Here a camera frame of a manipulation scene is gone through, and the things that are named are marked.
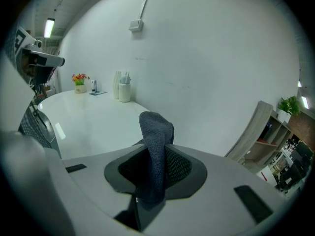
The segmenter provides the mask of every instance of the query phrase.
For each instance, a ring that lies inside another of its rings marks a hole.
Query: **electrical box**
[[[142,19],[132,20],[130,22],[129,31],[141,31],[143,27]]]

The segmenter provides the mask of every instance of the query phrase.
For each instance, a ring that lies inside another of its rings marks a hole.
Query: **tabletop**
[[[66,91],[38,105],[52,124],[62,159],[127,148],[142,139],[135,102],[123,103],[110,93],[97,96]]]

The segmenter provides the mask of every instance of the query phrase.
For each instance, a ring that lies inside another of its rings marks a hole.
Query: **flower pot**
[[[87,87],[85,85],[76,85],[74,87],[74,92],[75,93],[83,93],[83,92],[86,92],[87,91]]]
[[[284,122],[286,118],[287,118],[287,112],[285,112],[281,109],[278,109],[278,120],[280,122]]]
[[[290,118],[291,118],[291,115],[290,115],[289,113],[286,113],[285,122],[286,122],[286,123],[289,123]]]

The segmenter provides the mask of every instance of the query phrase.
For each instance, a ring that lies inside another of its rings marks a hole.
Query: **ceiling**
[[[34,0],[31,3],[33,11],[33,35],[44,42],[44,50],[54,54],[66,30],[76,15],[92,0]],[[308,99],[310,109],[301,109],[315,118],[315,69],[314,57],[309,41],[297,19],[283,0],[269,0],[291,24],[298,45],[300,60],[300,81],[302,88],[298,89],[298,96]],[[47,18],[55,18],[52,36],[44,39],[44,29]]]

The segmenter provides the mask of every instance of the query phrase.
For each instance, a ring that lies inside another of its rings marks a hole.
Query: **potted plant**
[[[84,80],[90,79],[85,74],[72,75],[72,81],[75,83],[74,92],[83,93],[87,91],[87,87],[84,85]]]
[[[291,96],[290,98],[288,98],[288,101],[290,105],[290,111],[287,112],[287,117],[285,119],[286,123],[289,123],[291,116],[297,116],[300,114],[300,105],[297,101],[296,96]]]
[[[289,99],[285,100],[281,98],[281,102],[278,104],[278,120],[284,122],[287,118],[287,113],[291,111]]]

